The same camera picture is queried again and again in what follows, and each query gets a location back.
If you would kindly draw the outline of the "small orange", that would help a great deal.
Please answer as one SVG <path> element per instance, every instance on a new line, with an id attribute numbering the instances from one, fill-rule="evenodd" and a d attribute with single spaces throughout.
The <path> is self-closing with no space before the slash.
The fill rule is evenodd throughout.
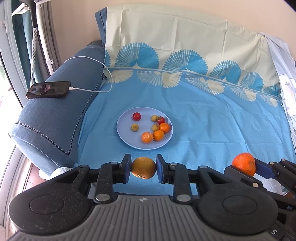
<path id="1" fill-rule="evenodd" d="M 250 153 L 237 155 L 232 161 L 232 166 L 249 176 L 254 176 L 256 171 L 255 159 Z"/>
<path id="2" fill-rule="evenodd" d="M 161 141 L 165 136 L 165 133 L 162 130 L 156 130 L 153 132 L 153 137 L 155 141 Z"/>
<path id="3" fill-rule="evenodd" d="M 168 123 L 161 123 L 159 125 L 159 130 L 163 131 L 164 133 L 168 133 L 171 130 L 171 127 Z"/>

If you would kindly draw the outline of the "brown longan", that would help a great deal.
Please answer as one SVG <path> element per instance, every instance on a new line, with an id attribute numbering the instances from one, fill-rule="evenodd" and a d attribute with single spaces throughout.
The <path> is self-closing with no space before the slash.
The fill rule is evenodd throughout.
<path id="1" fill-rule="evenodd" d="M 148 157 L 136 158 L 131 165 L 132 174 L 141 179 L 150 179 L 155 175 L 156 163 Z"/>

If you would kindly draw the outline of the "orange fruit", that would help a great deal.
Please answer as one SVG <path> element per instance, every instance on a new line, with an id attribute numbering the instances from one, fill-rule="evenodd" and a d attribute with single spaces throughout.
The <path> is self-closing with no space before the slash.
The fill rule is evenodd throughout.
<path id="1" fill-rule="evenodd" d="M 152 133 L 150 133 L 150 132 L 144 132 L 144 133 L 142 133 L 142 135 L 141 135 L 141 141 L 142 141 L 144 144 L 149 144 L 149 143 L 151 143 L 153 140 L 154 140 L 154 136 L 153 136 Z"/>

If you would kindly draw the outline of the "red cherry tomato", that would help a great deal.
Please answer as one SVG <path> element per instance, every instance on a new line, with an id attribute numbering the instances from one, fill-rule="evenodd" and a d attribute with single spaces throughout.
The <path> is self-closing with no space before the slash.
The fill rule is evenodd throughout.
<path id="1" fill-rule="evenodd" d="M 166 122 L 166 120 L 164 117 L 158 116 L 158 118 L 157 118 L 158 125 L 161 125 L 162 123 L 165 123 L 165 122 Z"/>
<path id="2" fill-rule="evenodd" d="M 138 113 L 138 112 L 136 112 L 136 113 L 134 113 L 133 115 L 132 115 L 132 119 L 134 120 L 134 121 L 139 121 L 140 119 L 141 119 L 141 114 L 140 113 Z"/>

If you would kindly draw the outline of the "light blue plate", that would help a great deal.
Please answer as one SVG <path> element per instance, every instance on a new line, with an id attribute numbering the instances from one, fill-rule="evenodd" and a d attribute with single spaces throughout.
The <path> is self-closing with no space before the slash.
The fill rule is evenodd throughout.
<path id="1" fill-rule="evenodd" d="M 139 121 L 135 121 L 132 119 L 132 115 L 136 112 L 140 113 L 142 116 Z M 144 144 L 141 141 L 141 135 L 144 132 L 152 133 L 152 125 L 154 124 L 154 122 L 151 120 L 151 117 L 154 114 L 164 117 L 166 123 L 170 125 L 171 130 L 170 132 L 165 133 L 165 136 L 161 141 L 152 141 L 149 144 Z M 139 125 L 139 130 L 137 132 L 133 132 L 130 128 L 133 123 Z M 161 111 L 149 107 L 137 107 L 125 111 L 117 120 L 116 130 L 119 137 L 124 143 L 138 150 L 155 150 L 163 147 L 171 140 L 174 132 L 171 120 Z"/>

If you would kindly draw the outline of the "small orange on plate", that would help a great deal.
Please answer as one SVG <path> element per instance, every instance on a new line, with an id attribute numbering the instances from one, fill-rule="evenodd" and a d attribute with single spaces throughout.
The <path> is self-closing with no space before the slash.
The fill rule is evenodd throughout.
<path id="1" fill-rule="evenodd" d="M 161 141 L 165 136 L 165 133 L 162 130 L 156 130 L 153 132 L 153 137 L 155 141 Z"/>

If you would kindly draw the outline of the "longan on plate right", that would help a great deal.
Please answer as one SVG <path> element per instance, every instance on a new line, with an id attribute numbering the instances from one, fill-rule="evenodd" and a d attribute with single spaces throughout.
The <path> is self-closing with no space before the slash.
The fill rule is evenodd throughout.
<path id="1" fill-rule="evenodd" d="M 152 132 L 155 132 L 155 131 L 158 131 L 158 130 L 159 130 L 159 125 L 154 124 L 154 125 L 152 126 Z"/>

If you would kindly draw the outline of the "longan on plate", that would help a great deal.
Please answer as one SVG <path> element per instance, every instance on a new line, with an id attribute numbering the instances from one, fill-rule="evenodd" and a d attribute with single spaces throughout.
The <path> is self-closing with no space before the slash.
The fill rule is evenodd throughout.
<path id="1" fill-rule="evenodd" d="M 130 128 L 133 132 L 137 132 L 139 130 L 139 125 L 136 123 L 133 123 Z"/>
<path id="2" fill-rule="evenodd" d="M 152 126 L 152 132 L 155 132 L 155 131 L 158 131 L 158 130 L 159 130 L 159 125 L 154 124 L 154 125 Z"/>
<path id="3" fill-rule="evenodd" d="M 151 120 L 152 120 L 152 121 L 157 121 L 157 119 L 158 119 L 158 116 L 157 116 L 157 115 L 153 115 L 153 116 L 151 117 Z"/>

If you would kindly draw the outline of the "longan on plate left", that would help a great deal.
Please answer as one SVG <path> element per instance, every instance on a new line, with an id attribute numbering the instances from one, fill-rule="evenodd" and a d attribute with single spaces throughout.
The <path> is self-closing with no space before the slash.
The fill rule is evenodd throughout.
<path id="1" fill-rule="evenodd" d="M 130 128 L 133 132 L 137 132 L 139 130 L 139 125 L 136 123 L 133 123 Z"/>

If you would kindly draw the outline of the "longan on plate top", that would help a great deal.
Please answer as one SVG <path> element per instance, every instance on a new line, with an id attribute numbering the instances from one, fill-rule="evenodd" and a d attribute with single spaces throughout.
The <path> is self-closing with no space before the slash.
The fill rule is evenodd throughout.
<path id="1" fill-rule="evenodd" d="M 151 120 L 152 120 L 152 121 L 157 121 L 157 119 L 158 119 L 158 116 L 157 116 L 157 115 L 153 115 L 153 116 L 151 117 Z"/>

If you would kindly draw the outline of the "blue sofa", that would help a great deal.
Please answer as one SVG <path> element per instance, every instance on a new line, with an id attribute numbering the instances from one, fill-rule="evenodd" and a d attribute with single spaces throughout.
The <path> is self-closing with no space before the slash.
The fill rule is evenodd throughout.
<path id="1" fill-rule="evenodd" d="M 48 78 L 48 82 L 70 81 L 75 90 L 60 98 L 30 99 L 10 133 L 18 149 L 48 176 L 77 164 L 82 121 L 104 80 L 106 10 L 95 13 L 101 39 L 78 51 Z"/>

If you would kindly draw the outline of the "black smartphone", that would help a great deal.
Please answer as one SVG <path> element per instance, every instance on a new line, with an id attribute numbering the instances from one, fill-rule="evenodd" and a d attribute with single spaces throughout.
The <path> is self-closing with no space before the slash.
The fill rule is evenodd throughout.
<path id="1" fill-rule="evenodd" d="M 26 97 L 27 99 L 63 97 L 68 93 L 70 87 L 70 81 L 35 83 L 27 91 Z"/>

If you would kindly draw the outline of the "blue patterned sheet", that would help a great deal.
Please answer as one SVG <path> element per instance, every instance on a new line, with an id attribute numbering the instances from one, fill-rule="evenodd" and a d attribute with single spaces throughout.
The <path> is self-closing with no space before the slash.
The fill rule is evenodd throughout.
<path id="1" fill-rule="evenodd" d="M 295 161 L 280 81 L 267 39 L 228 20 L 164 6 L 123 4 L 95 14 L 105 47 L 102 87 L 84 116 L 77 165 L 99 168 L 155 158 L 223 172 L 240 153 L 264 162 Z M 166 145 L 137 150 L 130 132 L 135 108 L 154 108 L 173 125 Z"/>

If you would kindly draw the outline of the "white window frame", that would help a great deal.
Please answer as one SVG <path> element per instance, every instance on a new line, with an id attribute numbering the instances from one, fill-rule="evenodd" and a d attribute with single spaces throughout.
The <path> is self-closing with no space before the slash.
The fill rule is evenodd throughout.
<path id="1" fill-rule="evenodd" d="M 28 102 L 27 84 L 16 45 L 11 13 L 11 1 L 1 1 L 1 59 L 20 105 L 25 106 Z"/>

